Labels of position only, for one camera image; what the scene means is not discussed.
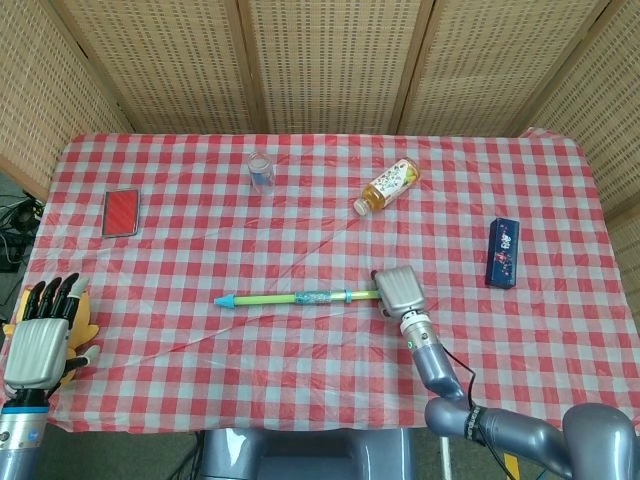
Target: small box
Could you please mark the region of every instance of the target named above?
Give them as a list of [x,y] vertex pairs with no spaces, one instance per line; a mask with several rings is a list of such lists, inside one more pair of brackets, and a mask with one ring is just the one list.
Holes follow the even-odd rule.
[[491,222],[485,278],[487,285],[499,288],[516,285],[519,235],[520,222],[508,218],[496,218]]

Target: red checkered tablecloth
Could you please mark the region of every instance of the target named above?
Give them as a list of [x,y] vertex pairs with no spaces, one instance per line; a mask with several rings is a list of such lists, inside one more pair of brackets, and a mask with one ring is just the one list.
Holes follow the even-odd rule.
[[[252,193],[248,155],[276,162]],[[419,185],[352,208],[408,156]],[[140,190],[138,234],[101,237],[105,192]],[[489,224],[520,221],[518,284],[484,285]],[[410,264],[475,400],[560,424],[577,402],[639,421],[640,342],[576,144],[369,135],[89,135],[55,173],[26,285],[90,276],[95,367],[54,397],[67,430],[420,426],[430,397],[374,302],[222,310],[226,293],[366,289]],[[457,369],[466,384],[464,370]]]

